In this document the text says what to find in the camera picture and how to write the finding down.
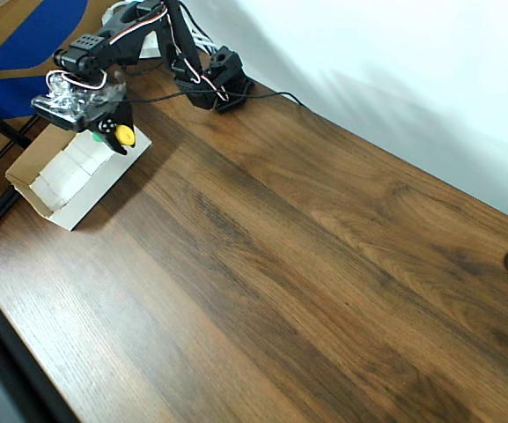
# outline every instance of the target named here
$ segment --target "wood grain surface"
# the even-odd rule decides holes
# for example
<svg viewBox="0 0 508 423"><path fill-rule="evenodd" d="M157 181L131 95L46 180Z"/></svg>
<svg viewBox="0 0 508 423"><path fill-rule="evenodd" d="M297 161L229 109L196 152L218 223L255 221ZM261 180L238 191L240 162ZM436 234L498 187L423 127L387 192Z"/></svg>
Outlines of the wood grain surface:
<svg viewBox="0 0 508 423"><path fill-rule="evenodd" d="M154 146L76 231L0 226L0 306L80 419L508 422L508 217L283 98L135 112Z"/></svg>

